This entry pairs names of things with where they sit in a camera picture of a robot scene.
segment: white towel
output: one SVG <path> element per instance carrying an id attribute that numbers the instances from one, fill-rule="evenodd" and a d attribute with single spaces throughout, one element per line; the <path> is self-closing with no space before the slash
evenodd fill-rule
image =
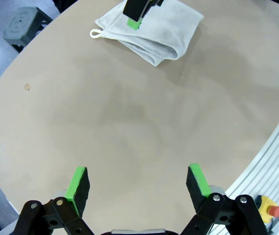
<path id="1" fill-rule="evenodd" d="M 118 40 L 154 66 L 164 59 L 182 57 L 203 15 L 178 0 L 164 0 L 150 8 L 138 30 L 127 25 L 123 15 L 126 0 L 118 4 L 96 24 L 103 30 L 93 29 L 90 36 Z"/>

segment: stool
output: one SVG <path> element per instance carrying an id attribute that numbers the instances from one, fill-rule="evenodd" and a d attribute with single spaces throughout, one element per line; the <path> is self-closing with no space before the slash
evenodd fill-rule
<path id="1" fill-rule="evenodd" d="M 48 25 L 52 19 L 38 7 L 21 7 L 14 12 L 5 28 L 3 38 L 12 45 L 17 52 L 36 37 L 42 25 Z"/>

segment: red button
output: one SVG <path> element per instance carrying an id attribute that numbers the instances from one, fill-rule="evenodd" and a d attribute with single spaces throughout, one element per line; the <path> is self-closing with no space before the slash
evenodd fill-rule
<path id="1" fill-rule="evenodd" d="M 279 217 L 279 207 L 269 206 L 268 209 L 267 209 L 267 213 L 269 215 L 274 216 L 275 218 L 278 218 Z"/>

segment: round table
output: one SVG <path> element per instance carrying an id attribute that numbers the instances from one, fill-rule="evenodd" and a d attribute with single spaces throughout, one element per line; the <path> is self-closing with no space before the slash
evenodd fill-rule
<path id="1" fill-rule="evenodd" d="M 279 121 L 279 5 L 185 0 L 204 19 L 187 53 L 155 68 L 89 37 L 118 2 L 78 1 L 0 78 L 0 187 L 20 211 L 85 165 L 95 234 L 180 233 L 195 213 L 187 166 L 227 189 Z"/>

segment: screw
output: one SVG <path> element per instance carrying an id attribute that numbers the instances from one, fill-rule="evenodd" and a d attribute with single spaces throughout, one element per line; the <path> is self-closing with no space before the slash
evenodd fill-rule
<path id="1" fill-rule="evenodd" d="M 220 196 L 219 195 L 214 195 L 212 198 L 216 202 L 218 202 L 220 200 Z"/>
<path id="2" fill-rule="evenodd" d="M 61 205 L 63 204 L 63 201 L 62 201 L 62 200 L 58 200 L 58 201 L 56 202 L 56 204 L 57 204 L 58 206 L 61 206 Z"/>
<path id="3" fill-rule="evenodd" d="M 239 199 L 241 203 L 247 203 L 247 199 L 246 197 L 241 197 L 241 199 Z"/>
<path id="4" fill-rule="evenodd" d="M 30 208 L 32 208 L 32 209 L 34 209 L 36 207 L 37 207 L 37 203 L 33 203 L 33 204 L 30 205 Z"/>

